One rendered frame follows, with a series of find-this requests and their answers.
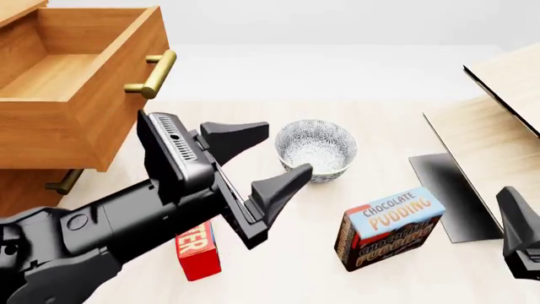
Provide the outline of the wooden cabinet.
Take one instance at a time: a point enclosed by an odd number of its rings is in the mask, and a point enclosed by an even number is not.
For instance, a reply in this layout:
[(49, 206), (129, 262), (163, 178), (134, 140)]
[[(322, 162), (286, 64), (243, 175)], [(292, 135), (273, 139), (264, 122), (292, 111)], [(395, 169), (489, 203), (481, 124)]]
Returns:
[(4, 101), (1, 93), (47, 55), (35, 13), (46, 0), (0, 0), (0, 169), (37, 170), (26, 147), (44, 141), (59, 118), (42, 101)]

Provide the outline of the chocolate pudding box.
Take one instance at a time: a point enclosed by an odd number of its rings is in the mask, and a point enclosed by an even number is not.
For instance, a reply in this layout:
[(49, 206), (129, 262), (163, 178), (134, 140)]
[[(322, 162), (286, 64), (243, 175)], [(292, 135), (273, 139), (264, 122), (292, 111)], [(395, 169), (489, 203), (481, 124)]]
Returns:
[(334, 250), (348, 272), (379, 263), (421, 247), (445, 211), (426, 187), (347, 209)]

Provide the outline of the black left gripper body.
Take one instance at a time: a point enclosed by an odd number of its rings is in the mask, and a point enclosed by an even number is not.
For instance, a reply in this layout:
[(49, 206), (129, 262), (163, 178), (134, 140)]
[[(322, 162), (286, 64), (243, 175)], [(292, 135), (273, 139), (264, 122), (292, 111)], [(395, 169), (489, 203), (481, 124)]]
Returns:
[(212, 192), (217, 195), (218, 212), (242, 240), (248, 250), (252, 250), (267, 240), (267, 225), (260, 214), (252, 214), (246, 204), (254, 204), (250, 199), (244, 200), (232, 186), (221, 166), (209, 153), (209, 145), (197, 130), (190, 131), (195, 144), (210, 161), (214, 170)]

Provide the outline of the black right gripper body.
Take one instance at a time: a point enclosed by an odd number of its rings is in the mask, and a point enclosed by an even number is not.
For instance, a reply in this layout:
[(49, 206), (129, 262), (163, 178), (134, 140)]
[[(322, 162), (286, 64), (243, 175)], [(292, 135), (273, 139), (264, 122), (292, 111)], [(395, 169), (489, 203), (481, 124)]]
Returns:
[(504, 260), (514, 278), (540, 280), (540, 249), (516, 250)]

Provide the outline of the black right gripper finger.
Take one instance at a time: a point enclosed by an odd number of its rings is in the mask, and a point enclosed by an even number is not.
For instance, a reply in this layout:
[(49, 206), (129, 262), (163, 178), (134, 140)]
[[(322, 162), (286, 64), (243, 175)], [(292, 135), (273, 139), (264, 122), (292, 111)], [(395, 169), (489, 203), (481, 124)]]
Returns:
[(503, 255), (526, 250), (540, 251), (540, 215), (514, 187), (503, 187), (496, 199), (503, 222)]

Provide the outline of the open wooden drawer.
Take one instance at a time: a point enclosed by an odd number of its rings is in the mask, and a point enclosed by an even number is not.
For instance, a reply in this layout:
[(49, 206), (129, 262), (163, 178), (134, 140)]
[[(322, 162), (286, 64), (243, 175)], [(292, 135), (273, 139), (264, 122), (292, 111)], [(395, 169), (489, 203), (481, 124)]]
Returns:
[(58, 113), (44, 141), (26, 147), (35, 169), (106, 171), (148, 101), (125, 93), (170, 50), (159, 7), (51, 8), (35, 13), (47, 55), (5, 85), (2, 100), (42, 101)]

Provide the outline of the blue patterned white bowl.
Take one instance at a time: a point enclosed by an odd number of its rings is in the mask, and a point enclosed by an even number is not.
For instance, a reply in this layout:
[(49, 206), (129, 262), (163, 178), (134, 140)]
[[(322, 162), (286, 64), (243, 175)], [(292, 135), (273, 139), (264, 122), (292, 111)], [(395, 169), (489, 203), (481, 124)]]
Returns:
[(353, 164), (358, 144), (346, 128), (320, 119), (302, 119), (280, 128), (274, 148), (281, 166), (290, 171), (310, 164), (310, 182), (333, 182)]

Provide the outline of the closed wooden drawer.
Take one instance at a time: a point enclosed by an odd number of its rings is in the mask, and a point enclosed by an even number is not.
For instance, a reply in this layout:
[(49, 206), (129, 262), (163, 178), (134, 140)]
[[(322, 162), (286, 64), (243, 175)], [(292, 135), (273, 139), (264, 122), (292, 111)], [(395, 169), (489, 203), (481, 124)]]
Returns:
[(9, 217), (34, 207), (56, 207), (62, 195), (46, 190), (45, 185), (60, 182), (67, 172), (67, 169), (0, 169), (0, 217)]

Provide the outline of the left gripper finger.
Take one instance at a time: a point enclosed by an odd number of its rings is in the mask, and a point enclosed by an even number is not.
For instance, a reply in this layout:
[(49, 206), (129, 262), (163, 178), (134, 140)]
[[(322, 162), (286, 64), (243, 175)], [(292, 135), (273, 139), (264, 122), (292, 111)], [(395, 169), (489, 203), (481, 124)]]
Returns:
[(275, 222), (287, 202), (310, 182), (312, 171), (310, 164), (303, 164), (279, 176), (253, 182), (245, 206), (255, 221)]
[(200, 125), (200, 131), (208, 144), (207, 151), (223, 166), (243, 151), (265, 141), (269, 137), (269, 123), (205, 122)]

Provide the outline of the pale wood and black stand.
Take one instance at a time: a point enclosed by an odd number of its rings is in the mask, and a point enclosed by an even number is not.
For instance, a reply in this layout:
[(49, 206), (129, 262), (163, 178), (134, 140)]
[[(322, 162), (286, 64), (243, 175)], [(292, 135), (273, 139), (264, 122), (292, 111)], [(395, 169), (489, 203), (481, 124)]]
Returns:
[(463, 70), (483, 95), (424, 111), (445, 152), (409, 161), (442, 197), (451, 242), (497, 240), (503, 187), (516, 189), (540, 216), (540, 43)]

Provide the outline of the red food box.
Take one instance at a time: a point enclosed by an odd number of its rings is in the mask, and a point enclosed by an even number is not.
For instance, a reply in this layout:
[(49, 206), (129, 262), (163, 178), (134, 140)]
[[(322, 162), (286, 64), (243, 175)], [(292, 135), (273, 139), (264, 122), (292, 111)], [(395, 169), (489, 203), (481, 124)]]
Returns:
[(201, 280), (222, 271), (219, 250), (210, 221), (177, 235), (175, 249), (188, 281)]

